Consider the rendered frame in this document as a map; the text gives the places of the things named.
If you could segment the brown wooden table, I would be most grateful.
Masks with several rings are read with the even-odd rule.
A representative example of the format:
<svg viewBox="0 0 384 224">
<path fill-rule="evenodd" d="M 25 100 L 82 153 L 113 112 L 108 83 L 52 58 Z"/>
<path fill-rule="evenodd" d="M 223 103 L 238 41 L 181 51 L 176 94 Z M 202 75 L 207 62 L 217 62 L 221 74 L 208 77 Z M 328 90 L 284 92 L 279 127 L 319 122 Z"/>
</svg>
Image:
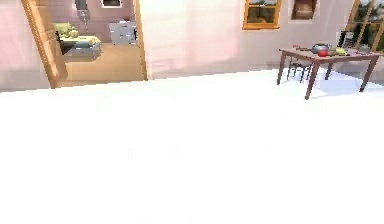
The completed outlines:
<svg viewBox="0 0 384 224">
<path fill-rule="evenodd" d="M 283 69 L 285 66 L 285 60 L 286 60 L 287 56 L 290 56 L 293 58 L 298 58 L 298 59 L 301 59 L 304 61 L 309 61 L 309 62 L 313 63 L 312 72 L 311 72 L 311 75 L 309 76 L 308 86 L 307 86 L 307 90 L 306 90 L 306 94 L 305 94 L 306 100 L 308 100 L 310 98 L 311 91 L 312 91 L 312 88 L 314 86 L 315 79 L 317 76 L 317 72 L 318 72 L 321 64 L 327 64 L 328 65 L 327 73 L 325 76 L 325 79 L 328 79 L 330 72 L 332 70 L 332 66 L 335 63 L 351 62 L 351 61 L 369 61 L 369 65 L 367 67 L 366 73 L 364 75 L 362 84 L 361 84 L 360 89 L 359 89 L 360 92 L 363 92 L 365 90 L 365 87 L 366 87 L 366 85 L 367 85 L 367 83 L 371 77 L 371 74 L 372 74 L 379 58 L 381 57 L 380 53 L 369 53 L 369 54 L 359 54 L 358 53 L 357 55 L 354 55 L 354 56 L 319 57 L 317 55 L 314 55 L 311 52 L 299 51 L 299 50 L 296 50 L 294 48 L 280 49 L 280 52 L 281 52 L 281 57 L 280 57 L 278 76 L 277 76 L 277 80 L 276 80 L 277 84 L 280 84 L 280 82 L 281 82 Z"/>
</svg>

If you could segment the wooden room door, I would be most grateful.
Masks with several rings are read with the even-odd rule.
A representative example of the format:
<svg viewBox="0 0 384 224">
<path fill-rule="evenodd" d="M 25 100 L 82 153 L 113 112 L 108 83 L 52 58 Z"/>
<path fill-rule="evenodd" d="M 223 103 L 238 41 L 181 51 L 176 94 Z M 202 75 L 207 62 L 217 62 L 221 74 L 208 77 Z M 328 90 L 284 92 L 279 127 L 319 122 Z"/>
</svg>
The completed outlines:
<svg viewBox="0 0 384 224">
<path fill-rule="evenodd" d="M 58 88 L 68 72 L 56 39 L 48 0 L 21 0 L 37 50 L 52 88 Z"/>
</svg>

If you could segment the grey metal kettle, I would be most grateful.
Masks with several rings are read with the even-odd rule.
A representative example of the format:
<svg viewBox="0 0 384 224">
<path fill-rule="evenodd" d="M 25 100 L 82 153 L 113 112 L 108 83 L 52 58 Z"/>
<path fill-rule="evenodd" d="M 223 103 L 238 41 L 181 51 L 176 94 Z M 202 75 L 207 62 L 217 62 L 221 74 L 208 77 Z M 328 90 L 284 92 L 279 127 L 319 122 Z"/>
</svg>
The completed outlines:
<svg viewBox="0 0 384 224">
<path fill-rule="evenodd" d="M 327 51 L 329 49 L 328 44 L 323 44 L 323 43 L 317 43 L 312 46 L 311 52 L 313 54 L 318 54 L 320 51 Z"/>
</svg>

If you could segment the brown framed wall picture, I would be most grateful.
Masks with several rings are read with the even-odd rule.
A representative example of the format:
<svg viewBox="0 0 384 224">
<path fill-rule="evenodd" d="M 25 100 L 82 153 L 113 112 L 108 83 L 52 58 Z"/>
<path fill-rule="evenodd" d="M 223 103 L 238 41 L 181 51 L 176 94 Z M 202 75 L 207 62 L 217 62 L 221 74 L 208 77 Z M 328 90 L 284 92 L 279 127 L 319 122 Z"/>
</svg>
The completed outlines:
<svg viewBox="0 0 384 224">
<path fill-rule="evenodd" d="M 317 0 L 294 0 L 291 19 L 310 20 L 313 18 Z"/>
</svg>

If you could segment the bed with green cover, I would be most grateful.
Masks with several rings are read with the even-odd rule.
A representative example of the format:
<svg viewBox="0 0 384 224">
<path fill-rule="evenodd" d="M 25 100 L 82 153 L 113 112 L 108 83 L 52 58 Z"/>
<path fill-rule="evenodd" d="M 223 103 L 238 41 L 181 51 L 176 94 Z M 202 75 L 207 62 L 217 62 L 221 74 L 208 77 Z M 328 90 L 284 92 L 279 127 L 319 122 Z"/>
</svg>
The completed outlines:
<svg viewBox="0 0 384 224">
<path fill-rule="evenodd" d="M 71 61 L 93 61 L 101 54 L 101 41 L 96 36 L 61 38 L 62 55 Z"/>
</svg>

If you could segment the black chair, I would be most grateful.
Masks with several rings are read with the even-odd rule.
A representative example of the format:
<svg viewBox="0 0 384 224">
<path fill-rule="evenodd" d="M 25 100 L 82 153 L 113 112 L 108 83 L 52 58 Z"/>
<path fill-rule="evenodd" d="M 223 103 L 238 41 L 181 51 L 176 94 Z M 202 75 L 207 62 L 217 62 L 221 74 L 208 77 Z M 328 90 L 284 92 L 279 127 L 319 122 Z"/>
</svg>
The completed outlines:
<svg viewBox="0 0 384 224">
<path fill-rule="evenodd" d="M 339 56 L 335 52 L 335 49 L 338 47 L 345 49 L 347 53 L 347 50 L 354 46 L 354 33 L 352 31 L 342 31 L 340 33 L 337 46 L 335 48 L 332 48 L 330 44 L 328 45 L 329 45 L 329 49 L 328 49 L 329 57 Z M 303 61 L 298 58 L 290 57 L 287 76 L 290 76 L 290 74 L 296 75 L 296 72 L 300 70 L 301 80 L 304 77 L 304 73 L 307 73 L 306 79 L 309 79 L 312 66 L 313 66 L 312 62 Z"/>
</svg>

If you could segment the large orange framed window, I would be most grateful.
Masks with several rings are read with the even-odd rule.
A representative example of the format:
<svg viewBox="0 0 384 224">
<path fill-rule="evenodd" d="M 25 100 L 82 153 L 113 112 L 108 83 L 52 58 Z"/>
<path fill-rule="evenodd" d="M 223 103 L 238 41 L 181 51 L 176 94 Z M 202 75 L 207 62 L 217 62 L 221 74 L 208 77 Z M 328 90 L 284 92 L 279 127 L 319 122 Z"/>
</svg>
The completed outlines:
<svg viewBox="0 0 384 224">
<path fill-rule="evenodd" d="M 346 30 L 354 34 L 355 48 L 384 53 L 384 0 L 354 0 Z"/>
</svg>

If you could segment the white chest of drawers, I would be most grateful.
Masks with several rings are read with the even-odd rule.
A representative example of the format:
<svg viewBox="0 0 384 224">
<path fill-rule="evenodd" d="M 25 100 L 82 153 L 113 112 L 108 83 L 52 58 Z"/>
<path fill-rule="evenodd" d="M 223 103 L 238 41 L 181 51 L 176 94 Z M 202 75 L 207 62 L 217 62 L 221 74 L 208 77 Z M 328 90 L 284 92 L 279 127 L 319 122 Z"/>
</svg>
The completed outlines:
<svg viewBox="0 0 384 224">
<path fill-rule="evenodd" d="M 134 21 L 119 21 L 109 24 L 113 44 L 136 44 L 137 26 Z"/>
</svg>

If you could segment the grey floor lamp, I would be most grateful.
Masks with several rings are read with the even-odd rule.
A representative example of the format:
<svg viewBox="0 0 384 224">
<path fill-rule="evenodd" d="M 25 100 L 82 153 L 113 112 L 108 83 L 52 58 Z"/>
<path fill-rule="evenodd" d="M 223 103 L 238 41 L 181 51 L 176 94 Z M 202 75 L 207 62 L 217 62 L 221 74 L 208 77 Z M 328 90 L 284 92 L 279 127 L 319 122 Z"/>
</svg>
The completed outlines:
<svg viewBox="0 0 384 224">
<path fill-rule="evenodd" d="M 86 0 L 75 0 L 76 12 L 80 21 L 84 23 L 85 30 L 88 30 L 88 20 L 90 12 Z"/>
</svg>

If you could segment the green house plant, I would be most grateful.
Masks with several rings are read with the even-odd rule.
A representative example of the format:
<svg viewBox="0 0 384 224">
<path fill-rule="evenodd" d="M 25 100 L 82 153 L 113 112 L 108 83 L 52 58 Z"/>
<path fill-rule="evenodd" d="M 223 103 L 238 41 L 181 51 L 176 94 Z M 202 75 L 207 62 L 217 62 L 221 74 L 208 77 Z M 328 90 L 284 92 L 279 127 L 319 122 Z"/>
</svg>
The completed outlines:
<svg viewBox="0 0 384 224">
<path fill-rule="evenodd" d="M 53 24 L 55 31 L 59 34 L 59 37 L 74 37 L 79 36 L 79 31 L 71 23 L 54 23 Z"/>
</svg>

